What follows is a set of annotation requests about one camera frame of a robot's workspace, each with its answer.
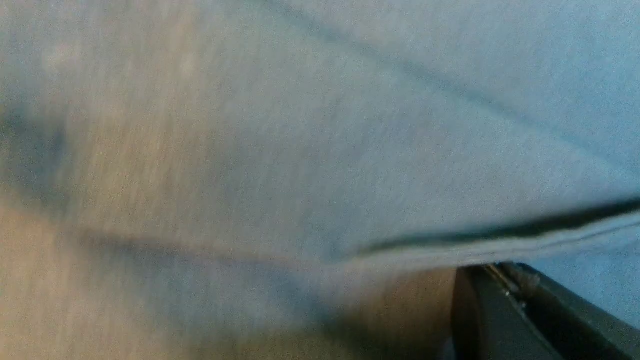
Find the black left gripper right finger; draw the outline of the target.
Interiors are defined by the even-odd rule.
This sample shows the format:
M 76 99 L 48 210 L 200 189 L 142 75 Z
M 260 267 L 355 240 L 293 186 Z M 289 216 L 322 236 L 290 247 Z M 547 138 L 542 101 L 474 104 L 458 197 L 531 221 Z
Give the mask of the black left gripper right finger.
M 537 269 L 513 262 L 487 267 L 506 286 L 526 323 L 564 360 L 638 360 L 639 330 Z

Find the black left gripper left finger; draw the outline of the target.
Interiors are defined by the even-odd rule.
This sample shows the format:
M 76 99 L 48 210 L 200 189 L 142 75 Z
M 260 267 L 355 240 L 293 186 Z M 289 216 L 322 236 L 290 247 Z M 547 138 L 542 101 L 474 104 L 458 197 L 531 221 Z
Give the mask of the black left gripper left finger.
M 450 313 L 457 360 L 560 360 L 500 280 L 482 266 L 458 268 Z

